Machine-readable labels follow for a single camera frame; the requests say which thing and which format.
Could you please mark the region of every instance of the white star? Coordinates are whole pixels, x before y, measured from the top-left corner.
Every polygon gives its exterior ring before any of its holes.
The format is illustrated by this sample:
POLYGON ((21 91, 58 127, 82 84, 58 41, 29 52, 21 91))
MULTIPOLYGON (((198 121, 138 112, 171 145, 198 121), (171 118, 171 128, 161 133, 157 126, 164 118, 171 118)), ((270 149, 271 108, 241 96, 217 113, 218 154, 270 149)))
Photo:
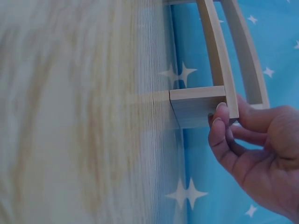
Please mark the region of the white star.
POLYGON ((296 41, 297 45, 294 47, 294 49, 299 49, 299 41, 296 41))
POLYGON ((167 71, 160 72, 159 74, 167 76, 170 79, 171 86, 175 81, 178 80, 178 76, 173 71, 172 64, 170 64, 170 67, 167 71))
POLYGON ((250 216, 250 218, 252 218, 254 213, 256 212, 256 210, 257 210, 257 207, 250 205, 250 208, 248 211, 245 212, 245 215, 248 215, 248 216, 250 216))
POLYGON ((206 192, 197 191, 194 186, 193 180, 191 179, 189 183, 189 188, 187 190, 183 188, 182 181, 179 180, 177 190, 172 194, 166 195, 166 197, 176 199, 180 209, 182 209, 183 207, 184 200, 188 198, 191 205, 191 209, 193 209, 196 199, 203 197, 207 194, 208 193, 206 192))
POLYGON ((190 73, 194 72, 194 71, 197 71, 197 69, 187 69, 187 68, 185 67, 184 62, 183 62, 183 64, 182 64, 182 67, 183 67, 183 69, 182 69, 182 73, 178 76, 178 79, 179 79, 179 80, 183 80, 184 83, 185 83, 185 85, 187 86, 187 78, 188 78, 188 75, 189 75, 190 73))
POLYGON ((183 188, 181 179, 179 179, 178 181, 177 190, 172 194, 166 195, 166 197, 176 199, 180 209, 182 209, 186 196, 185 196, 185 189, 183 188))
POLYGON ((197 198, 200 198, 200 197, 205 196, 207 194, 208 193, 206 193, 206 192, 197 191, 195 189, 193 180, 192 179, 190 180, 189 188, 187 190, 187 197, 188 197, 188 199, 190 201, 191 209, 194 208, 194 203, 195 203, 195 201, 196 201, 197 198))
POLYGON ((266 70, 263 71, 264 74, 268 75, 270 78, 272 78, 272 75, 275 71, 269 69, 268 67, 266 67, 266 70))
POLYGON ((254 18, 252 15, 250 15, 250 17, 248 17, 247 19, 250 20, 250 21, 252 21, 253 24, 256 24, 256 22, 257 22, 257 19, 254 18))

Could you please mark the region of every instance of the wooden block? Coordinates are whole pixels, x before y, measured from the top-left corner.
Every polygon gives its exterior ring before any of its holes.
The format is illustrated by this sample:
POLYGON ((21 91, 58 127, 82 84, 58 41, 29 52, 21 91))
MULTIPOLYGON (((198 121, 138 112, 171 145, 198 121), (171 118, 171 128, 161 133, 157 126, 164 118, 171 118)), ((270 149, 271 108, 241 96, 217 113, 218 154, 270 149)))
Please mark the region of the wooden block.
POLYGON ((197 0, 214 85, 223 85, 231 119, 239 117, 233 74, 222 29, 212 0, 197 0))
POLYGON ((238 55, 247 101, 269 108, 268 94, 257 52, 236 0, 222 0, 222 7, 238 55))
POLYGON ((170 90, 171 105, 180 128, 208 126, 207 115, 225 99, 223 85, 170 90))

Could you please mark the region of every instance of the finger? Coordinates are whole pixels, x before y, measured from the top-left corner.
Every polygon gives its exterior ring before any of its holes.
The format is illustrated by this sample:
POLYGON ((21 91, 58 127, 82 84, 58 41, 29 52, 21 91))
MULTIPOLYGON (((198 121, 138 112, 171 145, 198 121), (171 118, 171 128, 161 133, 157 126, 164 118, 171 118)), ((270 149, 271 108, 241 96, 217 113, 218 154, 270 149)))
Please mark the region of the finger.
POLYGON ((225 126, 228 127, 229 110, 226 103, 224 102, 219 103, 216 107, 215 114, 213 116, 212 114, 208 115, 208 121, 210 127, 216 118, 220 118, 224 122, 225 126))
POLYGON ((266 133, 252 132, 237 125, 232 125, 230 129, 235 139, 243 140, 258 146, 264 146, 268 136, 266 133))
POLYGON ((229 172, 232 173, 238 156, 230 150, 226 141, 226 127, 220 118, 216 118, 209 133, 209 145, 217 161, 229 172))
POLYGON ((243 153, 248 151, 248 149, 236 143, 230 128, 226 130, 226 141, 230 150, 233 151, 237 156, 241 156, 243 153))
POLYGON ((252 108, 240 95, 238 97, 239 123, 253 132, 266 133, 273 119, 289 110, 289 106, 282 106, 273 109, 257 110, 252 108))

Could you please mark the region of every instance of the fingernail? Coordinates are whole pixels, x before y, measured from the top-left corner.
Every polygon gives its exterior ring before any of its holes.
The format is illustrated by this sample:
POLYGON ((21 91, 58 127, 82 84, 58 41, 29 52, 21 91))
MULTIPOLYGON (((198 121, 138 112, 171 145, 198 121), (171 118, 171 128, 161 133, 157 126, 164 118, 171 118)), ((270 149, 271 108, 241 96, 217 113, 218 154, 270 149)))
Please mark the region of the fingernail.
POLYGON ((211 119, 213 116, 214 116, 213 113, 209 113, 209 114, 207 115, 207 118, 208 118, 208 119, 211 119))
POLYGON ((216 110, 220 107, 220 106, 228 106, 225 102, 220 102, 217 107, 216 110))
POLYGON ((215 120, 213 121, 213 123, 212 123, 212 126, 213 126, 213 124, 216 122, 216 121, 220 121, 221 120, 221 118, 215 118, 215 120))

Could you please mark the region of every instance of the star pattern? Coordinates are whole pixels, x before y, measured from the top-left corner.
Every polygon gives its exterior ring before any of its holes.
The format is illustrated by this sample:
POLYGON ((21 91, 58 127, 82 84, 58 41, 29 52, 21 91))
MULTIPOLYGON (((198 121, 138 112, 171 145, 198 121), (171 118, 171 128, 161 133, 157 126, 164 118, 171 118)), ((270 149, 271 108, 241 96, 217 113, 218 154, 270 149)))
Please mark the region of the star pattern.
POLYGON ((171 86, 174 84, 175 81, 178 80, 178 76, 174 72, 172 64, 170 64, 169 69, 167 71, 160 72, 159 74, 167 76, 170 79, 171 86))
POLYGON ((258 21, 256 18, 254 18, 252 15, 250 15, 250 17, 247 18, 248 20, 252 21, 252 23, 255 25, 256 22, 258 21))
POLYGON ((266 67, 266 70, 263 71, 264 74, 268 75, 270 78, 272 78, 272 75, 275 71, 269 69, 268 67, 266 67))
POLYGON ((182 181, 181 179, 179 179, 177 190, 171 194, 166 195, 166 197, 176 199, 180 209, 183 208, 184 200, 187 198, 190 202, 191 209, 193 209, 196 199, 203 197, 207 194, 208 193, 206 192, 197 191, 192 179, 190 179, 188 189, 184 189, 182 181))
POLYGON ((254 207, 253 205, 250 205, 250 208, 248 211, 245 212, 245 215, 249 216, 250 218, 253 217, 254 213, 256 212, 257 207, 254 207))
POLYGON ((197 69, 188 69, 186 68, 184 62, 182 64, 182 73, 178 76, 178 79, 179 80, 183 80, 185 85, 187 86, 187 78, 188 78, 188 75, 191 74, 192 72, 194 71, 197 71, 197 69))
POLYGON ((299 49, 299 41, 296 41, 296 46, 294 47, 294 49, 299 49))
MULTIPOLYGON (((265 77, 265 82, 267 89, 269 93, 269 99, 271 101, 274 101, 274 103, 282 103, 281 99, 276 99, 273 95, 273 88, 277 88, 277 86, 280 86, 280 83, 286 83, 287 81, 290 81, 291 77, 294 77, 295 75, 298 76, 297 67, 292 67, 291 63, 296 62, 299 59, 299 36, 298 34, 292 30, 288 31, 291 27, 296 26, 296 24, 299 22, 299 18, 293 18, 290 20, 290 14, 287 14, 285 12, 286 8, 297 7, 299 9, 299 2, 297 1, 291 1, 291 0, 283 0, 278 5, 277 3, 270 3, 267 2, 267 6, 270 6, 270 4, 273 4, 271 6, 271 10, 267 12, 267 10, 263 10, 264 8, 258 8, 259 7, 259 1, 255 1, 252 5, 246 5, 242 4, 242 12, 245 14, 245 20, 247 21, 250 30, 250 34, 253 37, 254 44, 256 44, 256 49, 260 56, 260 63, 262 66, 262 72, 263 76, 265 77), (271 22, 278 23, 277 26, 270 25, 271 22), (287 72, 289 74, 288 77, 283 77, 283 68, 286 70, 284 72, 287 72)), ((222 16, 222 8, 217 8, 217 5, 215 5, 216 11, 218 15, 222 16)), ((196 46, 198 41, 198 37, 201 38, 202 46, 204 46, 204 35, 202 34, 202 30, 198 31, 196 29, 192 29, 192 26, 194 24, 198 25, 201 23, 200 18, 194 17, 194 18, 188 18, 185 20, 184 15, 186 13, 186 9, 184 8, 181 12, 182 16, 180 19, 183 20, 183 22, 176 23, 175 29, 177 35, 180 33, 180 35, 176 36, 178 40, 178 44, 182 43, 182 46, 178 46, 178 57, 177 61, 182 63, 182 71, 181 69, 177 72, 180 72, 177 75, 177 80, 180 80, 181 83, 185 83, 186 88, 191 86, 190 82, 192 83, 192 86, 204 86, 206 82, 206 78, 203 78, 203 81, 193 79, 199 72, 195 72, 197 68, 200 73, 203 73, 203 76, 207 76, 207 74, 204 74, 206 71, 206 65, 205 63, 206 58, 208 58, 208 55, 206 52, 200 49, 195 49, 193 46, 196 46), (186 22, 190 23, 191 29, 185 29, 182 28, 182 24, 186 24, 186 22), (190 57, 196 57, 202 58, 199 59, 198 64, 196 66, 194 64, 189 64, 187 62, 190 62, 190 57)), ((219 23, 223 26, 223 32, 224 35, 227 35, 228 29, 226 28, 227 21, 225 20, 225 17, 219 17, 219 23)), ((233 42, 227 42, 227 48, 229 51, 234 49, 233 42)), ((239 65, 237 65, 237 62, 231 61, 232 67, 235 69, 239 65)), ((239 80, 236 80, 237 85, 239 85, 241 82, 239 80)), ((290 89, 297 87, 298 85, 290 85, 290 89)), ((240 123, 236 122, 234 123, 235 126, 241 126, 240 123)), ((187 156, 185 159, 186 167, 187 167, 187 174, 186 176, 190 176, 189 185, 187 183, 187 188, 185 187, 184 180, 179 180, 178 182, 175 182, 172 186, 172 189, 168 191, 165 195, 167 201, 172 201, 175 203, 175 210, 174 210, 174 216, 171 216, 171 218, 174 218, 173 221, 175 223, 189 223, 189 220, 192 221, 192 223, 236 223, 241 224, 244 223, 244 221, 252 220, 255 223, 266 223, 266 221, 269 222, 269 220, 284 220, 283 217, 280 215, 276 215, 273 213, 270 213, 268 210, 259 207, 253 202, 250 198, 244 199, 243 202, 237 202, 232 203, 227 206, 228 198, 233 195, 235 197, 236 195, 245 196, 245 193, 241 193, 239 191, 239 188, 237 185, 235 187, 232 187, 232 182, 228 179, 221 179, 221 180, 213 180, 211 182, 211 185, 208 185, 207 189, 200 189, 198 188, 197 184, 200 181, 206 181, 210 182, 213 176, 208 174, 205 169, 213 172, 218 172, 221 166, 215 161, 215 163, 211 164, 210 160, 207 161, 207 151, 210 150, 208 142, 206 140, 202 139, 196 139, 196 136, 199 136, 199 133, 203 133, 204 130, 187 130, 184 134, 184 138, 187 138, 187 144, 185 147, 185 151, 187 151, 187 156), (211 206, 211 208, 208 208, 212 203, 218 203, 217 208, 211 206), (245 209, 235 209, 235 206, 246 206, 245 209), (219 213, 215 214, 217 217, 213 217, 210 214, 218 212, 216 209, 219 209, 219 213), (179 219, 181 216, 179 214, 187 216, 187 221, 184 221, 183 219, 179 219)))

